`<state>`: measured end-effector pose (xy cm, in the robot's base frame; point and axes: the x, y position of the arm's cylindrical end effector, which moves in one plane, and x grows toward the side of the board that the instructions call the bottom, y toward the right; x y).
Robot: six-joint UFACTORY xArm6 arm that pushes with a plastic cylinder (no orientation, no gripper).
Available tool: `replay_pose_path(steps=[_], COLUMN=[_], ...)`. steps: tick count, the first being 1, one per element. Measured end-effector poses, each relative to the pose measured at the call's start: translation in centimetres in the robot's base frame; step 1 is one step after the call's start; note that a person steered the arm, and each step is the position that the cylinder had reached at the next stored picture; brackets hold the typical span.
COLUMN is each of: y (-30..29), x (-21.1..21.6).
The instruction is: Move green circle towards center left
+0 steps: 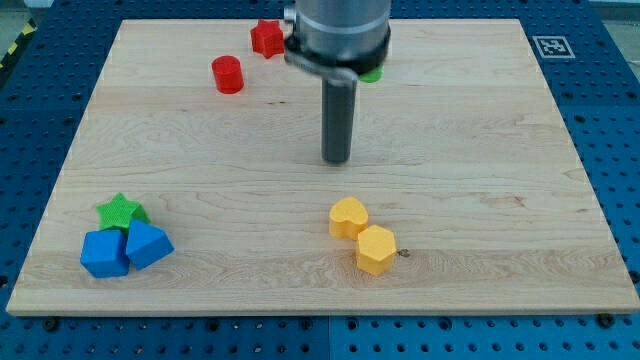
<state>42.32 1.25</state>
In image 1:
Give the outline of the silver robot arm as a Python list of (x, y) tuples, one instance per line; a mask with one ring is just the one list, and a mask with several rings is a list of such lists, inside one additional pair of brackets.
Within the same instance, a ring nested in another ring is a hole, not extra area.
[(283, 10), (284, 59), (322, 80), (322, 159), (351, 153), (357, 84), (386, 60), (391, 0), (298, 0)]

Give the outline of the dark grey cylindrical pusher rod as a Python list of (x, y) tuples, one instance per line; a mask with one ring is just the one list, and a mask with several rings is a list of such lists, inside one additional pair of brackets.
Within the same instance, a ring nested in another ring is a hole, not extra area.
[(356, 84), (322, 81), (322, 158), (340, 164), (349, 160)]

